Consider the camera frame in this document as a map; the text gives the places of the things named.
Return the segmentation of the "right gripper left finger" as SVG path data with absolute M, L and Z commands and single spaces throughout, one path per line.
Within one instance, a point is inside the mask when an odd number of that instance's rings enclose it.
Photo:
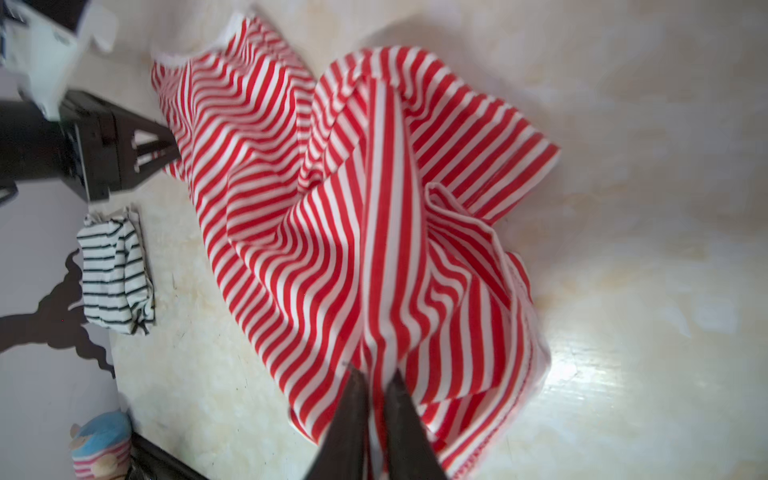
M 331 424 L 307 472 L 307 480 L 361 480 L 367 457 L 368 384 L 365 375 L 348 369 L 347 382 Z

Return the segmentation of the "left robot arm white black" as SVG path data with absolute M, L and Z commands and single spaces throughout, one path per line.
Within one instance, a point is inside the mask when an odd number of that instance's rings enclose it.
M 29 101 L 1 102 L 1 185 L 58 179 L 87 203 L 132 190 L 180 153 L 165 126 L 80 90 L 49 121 Z

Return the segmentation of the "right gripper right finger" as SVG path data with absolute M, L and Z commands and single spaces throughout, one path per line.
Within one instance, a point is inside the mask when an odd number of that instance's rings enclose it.
M 400 373 L 385 392 L 386 458 L 393 480 L 446 480 Z

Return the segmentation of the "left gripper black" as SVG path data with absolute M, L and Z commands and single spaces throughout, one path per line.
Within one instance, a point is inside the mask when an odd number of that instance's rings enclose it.
M 132 190 L 180 158 L 169 128 L 91 93 L 68 91 L 60 114 L 72 153 L 65 179 L 87 203 Z

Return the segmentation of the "red white striped tank top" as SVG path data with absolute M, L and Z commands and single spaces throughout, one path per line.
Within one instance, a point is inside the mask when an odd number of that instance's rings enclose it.
M 416 47 L 314 77 L 257 16 L 151 72 L 216 283 L 286 396 L 327 434 L 350 369 L 368 379 L 373 472 L 400 376 L 447 476 L 465 478 L 542 386 L 529 276 L 494 224 L 559 148 Z

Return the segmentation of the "black white striped tank top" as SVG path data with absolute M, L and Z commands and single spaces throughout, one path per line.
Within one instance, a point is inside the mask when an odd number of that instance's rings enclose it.
M 138 211 L 129 206 L 111 215 L 90 214 L 77 241 L 85 318 L 120 334 L 148 334 L 156 320 L 155 291 Z

